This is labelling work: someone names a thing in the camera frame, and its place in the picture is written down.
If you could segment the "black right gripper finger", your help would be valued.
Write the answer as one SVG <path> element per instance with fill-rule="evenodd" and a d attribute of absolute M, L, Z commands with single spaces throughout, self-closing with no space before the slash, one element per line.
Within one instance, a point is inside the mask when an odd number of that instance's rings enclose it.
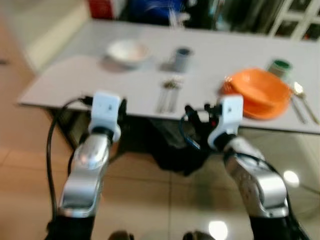
<path fill-rule="evenodd" d="M 184 110 L 185 114 L 187 115 L 187 120 L 192 126 L 194 133 L 198 135 L 201 119 L 199 118 L 197 110 L 195 110 L 190 104 L 185 105 Z"/>

